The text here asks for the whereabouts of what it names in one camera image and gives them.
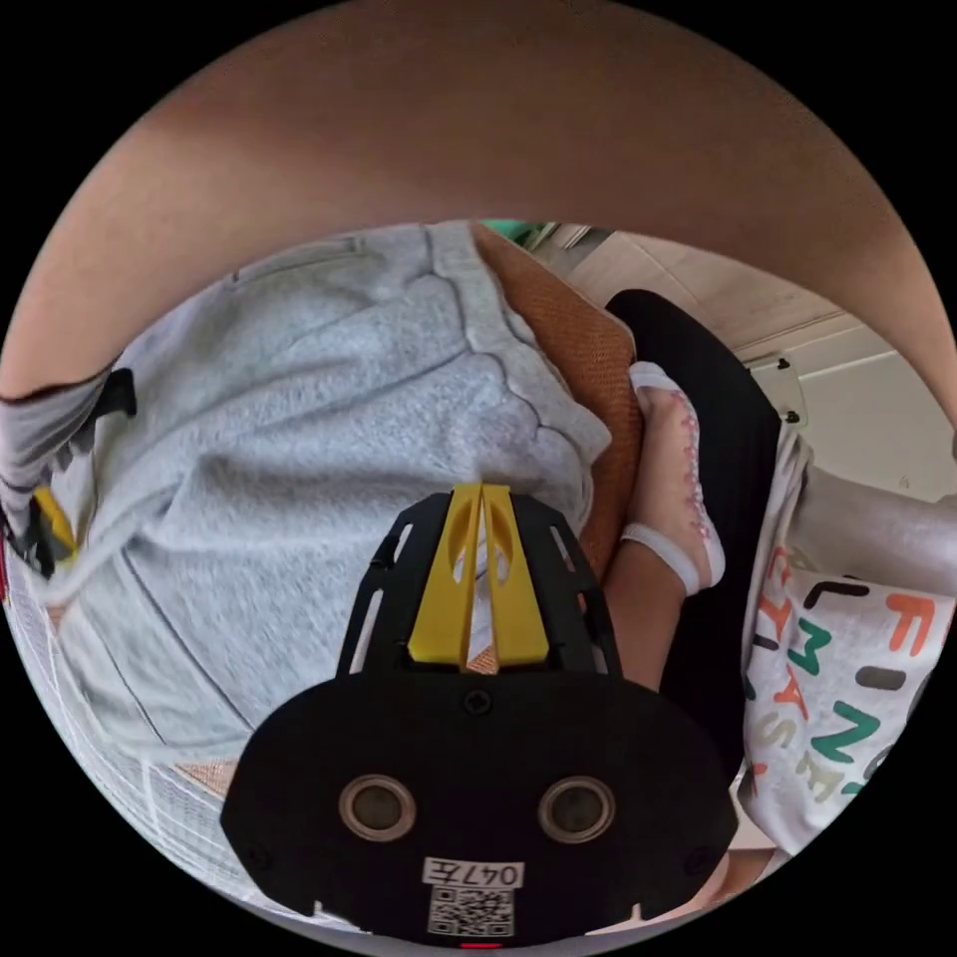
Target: green object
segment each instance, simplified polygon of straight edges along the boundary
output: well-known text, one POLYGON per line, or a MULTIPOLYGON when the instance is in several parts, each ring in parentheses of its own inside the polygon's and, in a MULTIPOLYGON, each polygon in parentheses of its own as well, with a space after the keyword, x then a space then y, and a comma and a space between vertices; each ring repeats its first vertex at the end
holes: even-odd
POLYGON ((494 229, 519 246, 544 226, 541 222, 522 222, 520 219, 485 219, 483 222, 489 229, 494 229))

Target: black device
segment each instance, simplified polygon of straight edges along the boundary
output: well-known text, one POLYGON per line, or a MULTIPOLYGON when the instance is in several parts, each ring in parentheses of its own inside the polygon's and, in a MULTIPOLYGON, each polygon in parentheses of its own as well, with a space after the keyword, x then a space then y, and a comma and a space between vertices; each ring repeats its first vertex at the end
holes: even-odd
POLYGON ((622 678, 562 515, 489 485, 398 517, 335 678, 255 731, 221 823, 278 903, 445 947, 547 943, 636 904, 658 916, 738 826, 705 732, 622 678), (495 675, 465 667, 482 509, 495 675))

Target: camera lens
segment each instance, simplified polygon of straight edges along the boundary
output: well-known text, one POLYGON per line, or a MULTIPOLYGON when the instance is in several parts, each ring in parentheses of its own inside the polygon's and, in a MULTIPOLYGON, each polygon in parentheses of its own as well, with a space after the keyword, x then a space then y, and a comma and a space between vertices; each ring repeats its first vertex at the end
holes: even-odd
POLYGON ((408 789, 395 779, 365 775, 343 788, 339 814, 359 837, 396 840, 412 830, 416 804, 408 789))
POLYGON ((615 815, 611 791, 595 778, 566 778, 545 792, 538 822, 553 840, 581 844, 604 833, 615 815))

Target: colorful letter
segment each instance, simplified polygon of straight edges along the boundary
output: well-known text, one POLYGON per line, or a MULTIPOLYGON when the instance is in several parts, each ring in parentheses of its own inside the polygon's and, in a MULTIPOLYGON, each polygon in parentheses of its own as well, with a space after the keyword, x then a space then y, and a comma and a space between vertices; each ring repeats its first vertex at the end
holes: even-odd
POLYGON ((854 758, 846 755, 841 748, 847 748, 849 745, 856 745, 859 741, 869 738, 879 727, 880 722, 872 715, 863 711, 858 711, 851 705, 843 701, 834 702, 834 713, 839 718, 844 718, 853 724, 853 728, 846 731, 839 731, 835 735, 822 735, 819 738, 811 738, 810 746, 818 754, 824 755, 831 761, 837 761, 842 765, 853 764, 854 758))
POLYGON ((788 561, 788 550, 779 545, 775 553, 771 556, 771 565, 768 568, 768 581, 775 576, 775 569, 778 567, 778 559, 782 560, 781 584, 784 585, 791 577, 791 564, 788 561))
POLYGON ((907 676, 895 668, 878 668, 876 665, 864 665, 857 669, 854 681, 861 688, 873 688, 875 691, 900 691, 907 676))
POLYGON ((870 589, 866 585, 853 585, 849 581, 819 581, 807 593, 804 607, 807 609, 814 608, 826 591, 835 595, 852 595, 855 598, 863 598, 864 595, 870 594, 870 589))
POLYGON ((804 668, 809 675, 817 676, 820 672, 820 665, 817 662, 817 652, 823 648, 824 645, 830 644, 830 632, 824 631, 823 628, 818 628, 815 624, 807 621, 806 618, 799 618, 797 620, 797 627, 800 628, 808 638, 804 642, 802 654, 791 650, 788 652, 788 657, 796 665, 804 668))
POLYGON ((766 648, 768 651, 777 651, 781 647, 774 638, 766 638, 764 635, 755 635, 753 644, 756 648, 766 648))
POLYGON ((823 785, 824 790, 819 795, 814 796, 815 803, 824 803, 833 793, 834 789, 844 780, 844 775, 840 771, 825 771, 824 768, 816 765, 811 759, 810 754, 805 751, 804 757, 797 763, 795 771, 802 775, 805 771, 809 772, 807 779, 807 789, 813 791, 816 785, 823 785))
POLYGON ((934 603, 930 598, 922 598, 919 595, 900 595, 893 594, 887 596, 887 607, 891 611, 896 611, 900 615, 900 621, 894 629, 894 634, 890 639, 890 650, 900 651, 904 646, 904 639, 910 631, 910 624, 916 618, 917 637, 910 646, 910 657, 916 658, 920 654, 920 649, 924 647, 927 640, 927 633, 934 620, 934 603))
POLYGON ((763 765, 760 761, 755 761, 751 765, 751 791, 755 796, 758 794, 758 778, 765 774, 768 770, 767 765, 763 765))
POLYGON ((785 603, 779 608, 766 594, 762 593, 761 600, 758 602, 758 610, 763 611, 774 623, 775 631, 778 632, 778 640, 784 633, 785 625, 791 617, 791 600, 785 599, 785 603))
POLYGON ((880 767, 881 762, 883 762, 883 760, 887 757, 889 751, 890 745, 888 745, 883 751, 879 752, 871 759, 870 764, 864 769, 865 781, 870 781, 874 772, 880 767))
POLYGON ((778 691, 775 695, 775 701, 778 702, 779 705, 797 705, 806 721, 807 707, 804 704, 804 698, 798 686, 798 679, 795 677, 795 672, 791 665, 788 665, 788 678, 788 686, 783 691, 778 691))
POLYGON ((772 711, 761 718, 758 722, 758 736, 763 745, 775 745, 781 738, 785 738, 786 740, 781 747, 786 748, 794 738, 798 726, 790 718, 785 718, 779 724, 775 725, 777 720, 777 711, 772 711))

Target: foot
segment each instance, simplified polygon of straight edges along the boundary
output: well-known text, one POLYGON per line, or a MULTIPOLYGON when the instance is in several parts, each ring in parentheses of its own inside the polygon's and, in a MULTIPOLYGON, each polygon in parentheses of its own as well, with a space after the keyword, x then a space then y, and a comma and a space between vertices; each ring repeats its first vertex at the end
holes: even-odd
POLYGON ((631 379, 645 431, 628 520, 657 532, 687 557, 697 582, 690 571, 681 577, 692 579, 685 584, 694 594, 717 584, 725 569, 698 477, 698 416, 658 366, 637 363, 631 379))

